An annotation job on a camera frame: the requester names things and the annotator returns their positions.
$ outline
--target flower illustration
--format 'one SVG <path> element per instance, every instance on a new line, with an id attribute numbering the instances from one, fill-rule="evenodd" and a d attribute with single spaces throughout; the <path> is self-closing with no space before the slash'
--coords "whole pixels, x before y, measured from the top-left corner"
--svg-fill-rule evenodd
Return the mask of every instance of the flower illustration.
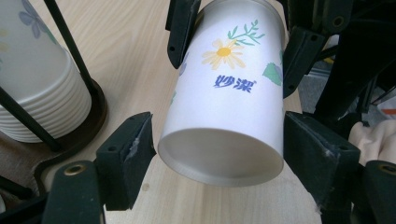
<path id="1" fill-rule="evenodd" d="M 227 63 L 232 69 L 235 68 L 235 64 L 239 67 L 245 67 L 242 60 L 236 57 L 236 55 L 242 55 L 242 52 L 235 52 L 238 49 L 242 49 L 243 46 L 235 45 L 236 39 L 227 39 L 226 44 L 220 39 L 213 42 L 213 47 L 218 49 L 217 51 L 207 51 L 202 56 L 205 58 L 202 63 L 212 64 L 212 69 L 216 70 L 219 68 L 221 62 Z"/>
<path id="2" fill-rule="evenodd" d="M 33 36 L 38 39 L 40 37 L 41 32 L 47 33 L 50 40 L 56 44 L 56 39 L 50 32 L 49 28 L 46 24 L 41 20 L 40 16 L 37 14 L 35 9 L 29 3 L 28 0 L 22 0 L 23 7 L 26 11 L 20 12 L 20 19 L 23 24 L 30 26 L 32 25 Z"/>

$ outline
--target paper cup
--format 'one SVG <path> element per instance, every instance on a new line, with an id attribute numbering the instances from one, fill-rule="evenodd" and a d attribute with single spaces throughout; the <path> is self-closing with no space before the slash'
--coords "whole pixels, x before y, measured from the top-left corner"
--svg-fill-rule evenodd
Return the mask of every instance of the paper cup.
<path id="1" fill-rule="evenodd" d="M 265 1 L 214 1 L 199 13 L 159 142 L 169 167 L 227 187 L 282 171 L 284 35 Z"/>
<path id="2" fill-rule="evenodd" d="M 53 137 L 74 131 L 92 99 L 70 55 L 28 0 L 0 1 L 0 85 Z M 0 131 L 41 142 L 0 106 Z"/>

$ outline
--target wooden table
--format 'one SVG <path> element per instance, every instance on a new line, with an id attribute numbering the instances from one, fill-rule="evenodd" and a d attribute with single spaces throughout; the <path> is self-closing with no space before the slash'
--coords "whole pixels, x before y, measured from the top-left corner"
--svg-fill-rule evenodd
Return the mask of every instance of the wooden table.
<path id="1" fill-rule="evenodd" d="M 43 21 L 65 46 L 43 0 L 31 0 Z M 92 78 L 102 87 L 108 117 L 97 136 L 77 156 L 48 169 L 48 189 L 55 171 L 77 160 L 93 160 L 99 146 L 128 117 L 153 114 L 157 146 L 178 71 L 170 64 L 165 21 L 169 1 L 58 0 Z M 298 94 L 285 100 L 301 111 Z M 220 188 L 189 180 L 169 169 L 157 155 L 151 162 L 134 208 L 106 212 L 108 223 L 320 223 L 312 196 L 289 166 L 276 179 L 253 187 Z"/>

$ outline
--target yellow flower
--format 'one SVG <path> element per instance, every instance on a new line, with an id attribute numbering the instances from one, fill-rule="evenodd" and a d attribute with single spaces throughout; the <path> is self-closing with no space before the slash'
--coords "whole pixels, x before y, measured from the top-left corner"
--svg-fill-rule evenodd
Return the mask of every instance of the yellow flower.
<path id="1" fill-rule="evenodd" d="M 230 65 L 232 69 L 235 68 L 235 64 L 240 67 L 245 67 L 244 62 L 236 57 L 236 55 L 242 55 L 242 52 L 235 52 L 237 49 L 242 49 L 242 46 L 235 45 L 236 39 L 228 39 L 226 44 L 223 45 L 220 39 L 213 42 L 213 47 L 218 49 L 217 51 L 207 51 L 202 56 L 205 58 L 202 63 L 212 64 L 212 69 L 216 70 L 219 68 L 221 61 Z"/>

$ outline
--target white paper cup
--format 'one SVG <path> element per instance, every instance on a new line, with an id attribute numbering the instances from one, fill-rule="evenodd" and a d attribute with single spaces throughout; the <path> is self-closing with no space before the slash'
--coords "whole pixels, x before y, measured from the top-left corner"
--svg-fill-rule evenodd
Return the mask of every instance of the white paper cup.
<path id="1" fill-rule="evenodd" d="M 75 130 L 91 110 L 70 55 L 28 0 L 0 1 L 0 85 L 55 138 Z M 0 131 L 17 141 L 41 142 L 2 106 Z"/>
<path id="2" fill-rule="evenodd" d="M 282 171 L 284 35 L 265 1 L 219 0 L 199 13 L 159 142 L 169 167 L 226 187 Z"/>

